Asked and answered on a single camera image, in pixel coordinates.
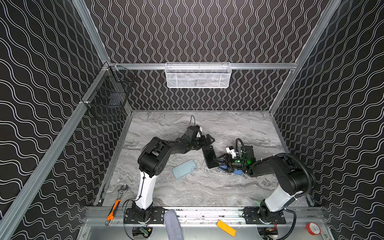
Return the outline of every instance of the black robot arm segment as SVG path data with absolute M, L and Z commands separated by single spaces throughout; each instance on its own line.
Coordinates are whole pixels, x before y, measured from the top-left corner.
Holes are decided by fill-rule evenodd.
M 157 176 L 164 170 L 171 154 L 185 153 L 187 149 L 188 143 L 184 141 L 167 142 L 154 137 L 146 146 L 139 159 L 139 169 L 147 173 L 149 177 Z
M 276 174 L 281 188 L 290 195 L 295 195 L 299 191 L 307 194 L 313 186 L 314 176 L 312 176 L 306 168 L 292 167 L 296 166 L 296 162 L 292 165 L 287 164 L 288 160 L 296 156 L 290 154 L 289 159 L 284 159 L 284 157 L 284 155 L 279 154 L 279 157 L 276 156 L 268 161 Z
M 167 164 L 169 156 L 176 153 L 187 153 L 190 150 L 198 150 L 210 145 L 215 141 L 209 134 L 202 135 L 199 126 L 189 126 L 185 134 L 176 141 L 161 140 L 158 137 L 152 138 L 139 156 L 140 171 L 149 177 L 159 175 Z

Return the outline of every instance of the white wire basket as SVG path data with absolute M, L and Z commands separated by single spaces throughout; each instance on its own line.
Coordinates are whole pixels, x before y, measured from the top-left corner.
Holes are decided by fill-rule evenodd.
M 166 63 L 169 88 L 227 88 L 231 78 L 230 63 Z

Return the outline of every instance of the marble tabletop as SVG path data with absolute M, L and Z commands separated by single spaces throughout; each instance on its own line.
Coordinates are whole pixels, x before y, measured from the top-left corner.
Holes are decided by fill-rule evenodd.
M 140 171 L 137 158 L 143 147 L 155 136 L 174 140 L 181 137 L 193 115 L 202 133 L 210 134 L 216 156 L 225 148 L 234 146 L 236 138 L 245 145 L 253 145 L 256 159 L 283 152 L 283 147 L 267 112 L 134 112 L 129 132 L 109 183 L 103 206 L 111 206 L 121 184 L 130 189 L 122 198 L 136 198 Z M 176 180 L 172 168 L 193 159 L 198 169 Z M 154 205 L 161 206 L 258 206 L 277 187 L 275 175 L 249 177 L 245 174 L 224 173 L 217 168 L 208 169 L 202 150 L 171 155 L 163 172 L 158 176 Z M 304 198 L 291 206 L 307 206 Z

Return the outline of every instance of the black patterned wall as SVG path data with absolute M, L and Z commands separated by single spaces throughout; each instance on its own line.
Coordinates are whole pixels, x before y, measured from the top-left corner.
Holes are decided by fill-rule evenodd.
M 337 240 L 384 239 L 384 1 L 343 0 L 275 118 Z
M 164 71 L 132 72 L 118 67 L 116 76 L 132 81 L 128 101 L 135 110 L 268 111 L 289 70 L 234 70 L 228 88 L 168 88 Z
M 102 63 L 70 0 L 0 0 L 0 219 Z
M 115 63 L 291 63 L 328 1 L 85 2 Z
M 87 206 L 93 205 L 125 116 L 96 121 L 89 112 L 76 128 L 12 239 L 76 239 Z

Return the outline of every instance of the black cable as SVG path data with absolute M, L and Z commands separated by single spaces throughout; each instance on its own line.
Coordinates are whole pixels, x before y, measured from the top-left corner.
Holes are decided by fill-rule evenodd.
M 237 151 L 237 152 L 240 152 L 240 151 L 241 151 L 241 149 L 239 150 L 239 148 L 237 148 L 237 142 L 238 142 L 238 141 L 240 141 L 241 146 L 242 146 L 243 149 L 244 149 L 243 153 L 246 153 L 246 150 L 245 150 L 245 147 L 244 147 L 244 143 L 243 143 L 243 141 L 242 141 L 240 138 L 237 138 L 237 139 L 235 140 L 235 142 L 236 142 L 236 144 L 235 144 L 235 146 L 236 146 L 236 151 Z
M 123 225 L 124 225 L 124 232 L 125 232 L 125 234 L 127 235 L 127 237 L 129 237 L 131 240 L 134 240 L 133 238 L 131 238 L 131 237 L 128 235 L 127 230 L 125 229 L 125 223 L 123 223 Z
M 271 158 L 273 158 L 273 157 L 275 157 L 275 156 L 267 157 L 267 158 L 264 158 L 264 159 L 262 159 L 262 160 L 257 160 L 256 162 L 254 162 L 254 163 L 249 167 L 249 171 L 247 172 L 247 175 L 251 175 L 251 174 L 250 174 L 250 171 L 252 170 L 252 168 L 253 168 L 254 166 L 256 166 L 256 165 L 259 164 L 259 163 L 268 161 L 269 159 L 271 159 Z
M 189 124 L 191 124 L 191 122 L 192 122 L 192 117 L 193 117 L 193 122 L 194 122 L 193 126 L 196 126 L 196 119 L 195 119 L 195 116 L 193 116 L 193 115 L 191 115 L 191 120 L 189 121 Z M 188 130 L 186 130 L 185 133 L 181 137 L 176 138 L 175 141 L 179 140 L 180 138 L 183 138 L 185 136 L 185 134 L 187 133 L 187 131 Z
M 141 198 L 141 194 L 142 194 L 142 192 L 143 192 L 143 187 L 144 187 L 144 180 L 145 180 L 145 176 L 143 176 L 143 184 L 141 185 L 141 191 L 140 191 L 139 198 L 136 199 L 134 202 L 138 201 L 138 200 Z
M 285 210 L 287 212 L 293 213 L 292 225 L 291 225 L 291 228 L 289 229 L 289 231 L 287 232 L 287 234 L 285 234 L 282 238 L 279 238 L 279 239 L 276 239 L 276 240 L 284 240 L 284 239 L 286 239 L 292 233 L 293 228 L 295 227 L 295 224 L 296 224 L 296 212 L 292 211 L 292 210 L 289 210 L 289 209 L 285 209 Z
M 151 216 L 149 216 L 149 222 L 147 223 L 147 225 L 145 226 L 145 227 L 148 227 L 148 225 L 153 221 L 153 216 L 151 215 Z
M 127 199 L 127 200 L 125 200 L 125 202 L 122 204 L 122 207 L 121 207 L 121 208 L 122 208 L 122 211 L 123 211 L 124 214 L 125 214 L 125 212 L 126 212 L 126 210 L 127 210 L 127 203 L 128 203 L 129 201 L 132 201 L 132 202 L 133 202 L 132 199 Z M 125 234 L 127 235 L 127 237 L 129 237 L 130 239 L 134 240 L 133 238 L 131 238 L 131 237 L 128 235 L 127 230 L 125 229 L 125 222 L 124 222 L 124 221 L 122 222 L 122 224 L 123 224 L 123 226 L 124 226 L 124 232 L 125 232 Z

